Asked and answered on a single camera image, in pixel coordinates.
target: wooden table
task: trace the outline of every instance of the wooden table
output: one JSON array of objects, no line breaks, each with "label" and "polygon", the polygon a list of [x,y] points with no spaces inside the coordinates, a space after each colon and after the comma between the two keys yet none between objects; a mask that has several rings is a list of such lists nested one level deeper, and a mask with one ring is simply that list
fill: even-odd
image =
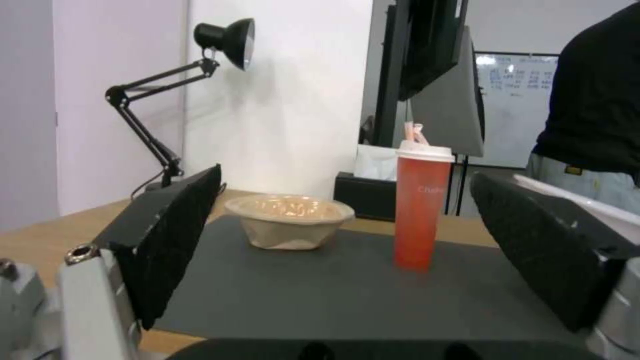
[{"label": "wooden table", "polygon": [[[224,214],[223,205],[227,200],[249,194],[251,193],[227,190],[216,201],[209,221]],[[56,272],[63,262],[65,253],[76,245],[92,241],[128,203],[128,200],[114,202],[2,234],[0,258],[10,258],[35,266],[45,286],[55,287]],[[364,219],[347,223],[342,228],[376,234],[394,233],[393,223]],[[437,238],[440,241],[497,246],[482,221],[476,218],[442,216],[439,220]],[[171,354],[200,340],[193,336],[151,330],[143,335],[140,347],[147,351]]]}]

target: paper bowl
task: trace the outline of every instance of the paper bowl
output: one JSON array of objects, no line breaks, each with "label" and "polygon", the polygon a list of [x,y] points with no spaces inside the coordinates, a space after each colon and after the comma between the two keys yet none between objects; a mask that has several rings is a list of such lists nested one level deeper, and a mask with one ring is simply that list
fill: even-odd
[{"label": "paper bowl", "polygon": [[262,249],[311,250],[354,217],[341,202],[299,195],[252,195],[227,201],[241,217],[249,242]]}]

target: monitor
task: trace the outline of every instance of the monitor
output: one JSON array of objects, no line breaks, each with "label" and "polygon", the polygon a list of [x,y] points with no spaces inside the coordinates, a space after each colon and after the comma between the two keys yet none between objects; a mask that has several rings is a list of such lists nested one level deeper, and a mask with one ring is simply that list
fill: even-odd
[{"label": "monitor", "polygon": [[391,147],[397,102],[458,63],[468,0],[397,0],[387,8],[376,114],[360,143]]}]

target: red cup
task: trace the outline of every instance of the red cup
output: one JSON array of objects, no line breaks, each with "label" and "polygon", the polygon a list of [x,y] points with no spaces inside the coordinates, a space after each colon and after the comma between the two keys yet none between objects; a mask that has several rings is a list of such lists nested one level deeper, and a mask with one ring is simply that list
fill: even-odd
[{"label": "red cup", "polygon": [[403,141],[398,154],[394,262],[427,271],[442,209],[451,149]]}]

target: desk lamp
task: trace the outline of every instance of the desk lamp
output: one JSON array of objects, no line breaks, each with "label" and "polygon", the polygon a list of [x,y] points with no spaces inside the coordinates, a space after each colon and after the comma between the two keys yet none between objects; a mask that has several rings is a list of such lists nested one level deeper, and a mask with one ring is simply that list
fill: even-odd
[{"label": "desk lamp", "polygon": [[[202,59],[193,63],[162,72],[157,75],[149,76],[132,83],[112,86],[107,90],[105,96],[107,102],[110,103],[120,116],[127,122],[131,129],[138,135],[140,140],[147,146],[149,151],[156,157],[162,166],[162,171],[152,179],[143,183],[140,187],[133,191],[132,196],[154,179],[162,175],[162,181],[159,184],[151,184],[147,190],[156,188],[166,188],[171,185],[172,177],[182,176],[184,171],[180,168],[180,158],[165,144],[155,138],[149,130],[138,120],[129,108],[129,105],[137,100],[144,99],[154,94],[165,92],[178,86],[194,83],[195,81],[210,78],[213,72],[220,66],[214,59],[216,50],[225,53],[227,58],[241,70],[246,70],[251,63],[253,53],[253,38],[255,33],[255,23],[253,19],[242,19],[234,22],[226,28],[210,24],[199,24],[195,27],[193,38],[195,42],[202,48]],[[153,81],[167,78],[181,72],[191,69],[200,68],[202,74],[187,78],[168,85],[146,86]],[[139,92],[136,95],[129,95],[128,92]]]}]

